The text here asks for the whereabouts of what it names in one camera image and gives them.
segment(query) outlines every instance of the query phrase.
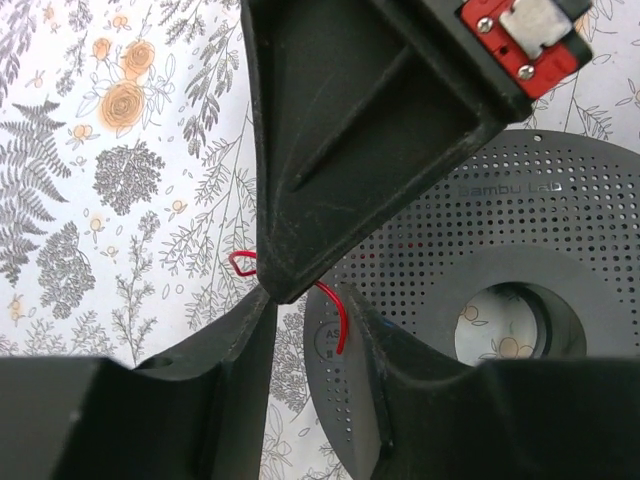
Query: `perforated plate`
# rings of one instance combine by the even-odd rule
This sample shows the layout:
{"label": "perforated plate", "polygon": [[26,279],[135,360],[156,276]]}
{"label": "perforated plate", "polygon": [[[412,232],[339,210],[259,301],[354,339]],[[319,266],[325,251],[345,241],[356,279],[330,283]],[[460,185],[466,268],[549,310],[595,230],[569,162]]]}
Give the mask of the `perforated plate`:
{"label": "perforated plate", "polygon": [[[466,303],[509,282],[560,296],[580,318],[587,355],[638,355],[638,194],[640,157],[633,152],[575,135],[507,131],[323,280],[353,282],[384,316],[454,358]],[[353,472],[338,332],[335,308],[312,289],[304,327],[308,381],[322,426]]]}

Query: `screw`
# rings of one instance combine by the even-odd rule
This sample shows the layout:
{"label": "screw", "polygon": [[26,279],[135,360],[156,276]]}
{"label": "screw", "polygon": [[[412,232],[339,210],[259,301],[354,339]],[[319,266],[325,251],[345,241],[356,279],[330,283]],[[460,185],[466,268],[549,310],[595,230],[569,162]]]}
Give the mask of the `screw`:
{"label": "screw", "polygon": [[480,33],[489,33],[493,28],[493,20],[489,17],[483,17],[478,21],[478,31]]}
{"label": "screw", "polygon": [[518,70],[518,78],[520,80],[531,80],[536,74],[536,69],[532,65],[523,65]]}

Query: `black plastic bracket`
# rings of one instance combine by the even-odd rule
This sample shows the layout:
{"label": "black plastic bracket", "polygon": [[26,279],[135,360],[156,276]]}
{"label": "black plastic bracket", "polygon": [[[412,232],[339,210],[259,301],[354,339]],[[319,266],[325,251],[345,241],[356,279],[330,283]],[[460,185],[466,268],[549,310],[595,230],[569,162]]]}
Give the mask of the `black plastic bracket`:
{"label": "black plastic bracket", "polygon": [[136,370],[2,359],[0,478],[257,478],[275,330],[276,305],[257,288]]}
{"label": "black plastic bracket", "polygon": [[471,368],[384,319],[355,287],[340,293],[354,479],[637,477],[638,360]]}
{"label": "black plastic bracket", "polygon": [[258,276],[279,303],[530,99],[462,0],[243,0],[258,162]]}

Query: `red wire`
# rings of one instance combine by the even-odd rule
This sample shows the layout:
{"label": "red wire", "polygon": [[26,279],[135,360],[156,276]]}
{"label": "red wire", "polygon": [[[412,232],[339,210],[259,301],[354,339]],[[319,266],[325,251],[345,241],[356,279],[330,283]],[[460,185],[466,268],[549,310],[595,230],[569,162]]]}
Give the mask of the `red wire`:
{"label": "red wire", "polygon": [[338,347],[336,348],[336,353],[338,355],[342,355],[342,351],[344,350],[344,343],[347,341],[347,333],[349,331],[349,322],[347,321],[347,310],[344,308],[344,304],[340,297],[334,292],[329,285],[323,283],[321,281],[317,281],[315,286],[322,290],[327,297],[331,299],[331,301],[335,304],[338,309],[338,313],[340,314],[340,338],[338,340]]}
{"label": "red wire", "polygon": [[[250,252],[249,250],[238,250],[237,252],[233,252],[231,255],[229,255],[229,262],[240,277],[250,277],[251,275],[255,275],[257,273],[255,269],[242,271],[238,266],[238,263],[236,262],[236,258],[238,257],[248,257],[255,259],[257,258],[255,252]],[[334,292],[331,287],[329,287],[329,285],[318,281],[315,283],[315,286],[322,290],[338,309],[338,314],[340,315],[340,338],[338,339],[338,347],[336,348],[336,353],[338,355],[342,355],[344,344],[347,341],[347,333],[349,331],[347,310],[346,308],[344,308],[344,304],[342,303],[342,300],[340,300],[340,297],[338,297],[338,294],[336,294],[336,292]]]}
{"label": "red wire", "polygon": [[231,266],[240,277],[250,277],[251,275],[255,275],[256,273],[258,273],[255,269],[247,270],[246,272],[240,270],[240,267],[236,262],[236,258],[238,257],[256,258],[256,252],[250,252],[249,250],[238,250],[237,252],[233,252],[231,255],[229,255],[229,262],[231,262]]}

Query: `metal clip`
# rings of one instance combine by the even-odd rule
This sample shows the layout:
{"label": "metal clip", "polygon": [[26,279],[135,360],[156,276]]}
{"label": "metal clip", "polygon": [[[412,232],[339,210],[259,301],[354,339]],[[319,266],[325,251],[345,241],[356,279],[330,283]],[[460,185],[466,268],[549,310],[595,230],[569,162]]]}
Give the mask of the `metal clip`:
{"label": "metal clip", "polygon": [[515,0],[500,15],[500,24],[531,60],[542,55],[573,29],[573,23],[553,0]]}

